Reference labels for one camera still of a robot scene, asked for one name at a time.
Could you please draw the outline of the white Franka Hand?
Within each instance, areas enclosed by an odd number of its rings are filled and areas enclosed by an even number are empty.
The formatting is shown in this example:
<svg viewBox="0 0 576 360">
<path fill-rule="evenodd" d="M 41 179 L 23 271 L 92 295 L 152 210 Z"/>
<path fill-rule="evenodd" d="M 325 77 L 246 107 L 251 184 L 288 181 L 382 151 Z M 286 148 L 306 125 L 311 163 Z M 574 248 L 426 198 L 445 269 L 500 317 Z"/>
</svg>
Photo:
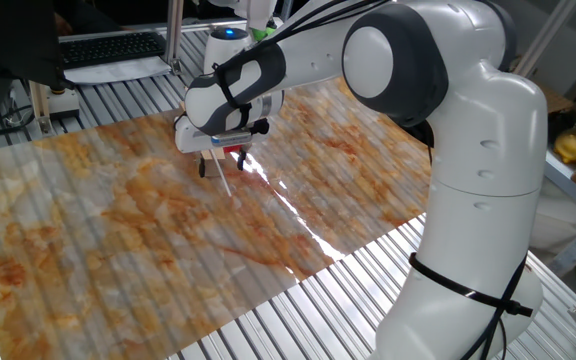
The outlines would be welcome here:
<svg viewBox="0 0 576 360">
<path fill-rule="evenodd" d="M 259 119 L 251 125 L 241 129 L 230 130 L 225 133 L 210 136 L 198 130 L 183 112 L 175 118 L 173 123 L 175 131 L 175 144 L 182 153 L 194 153 L 222 148 L 225 152 L 238 151 L 237 169 L 244 170 L 247 150 L 253 143 L 261 142 L 270 132 L 267 119 Z M 206 161 L 203 156 L 199 158 L 198 173 L 200 178 L 206 176 Z"/>
</svg>

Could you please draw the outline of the person's bare hand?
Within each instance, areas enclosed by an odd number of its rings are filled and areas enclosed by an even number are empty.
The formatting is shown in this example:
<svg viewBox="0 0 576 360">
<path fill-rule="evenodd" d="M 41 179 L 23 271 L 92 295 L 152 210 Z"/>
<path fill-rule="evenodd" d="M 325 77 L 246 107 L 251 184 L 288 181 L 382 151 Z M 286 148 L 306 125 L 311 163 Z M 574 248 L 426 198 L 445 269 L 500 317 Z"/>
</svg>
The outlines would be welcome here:
<svg viewBox="0 0 576 360">
<path fill-rule="evenodd" d="M 54 13 L 57 33 L 59 36 L 70 36 L 74 34 L 73 27 L 70 23 L 58 13 Z"/>
</svg>

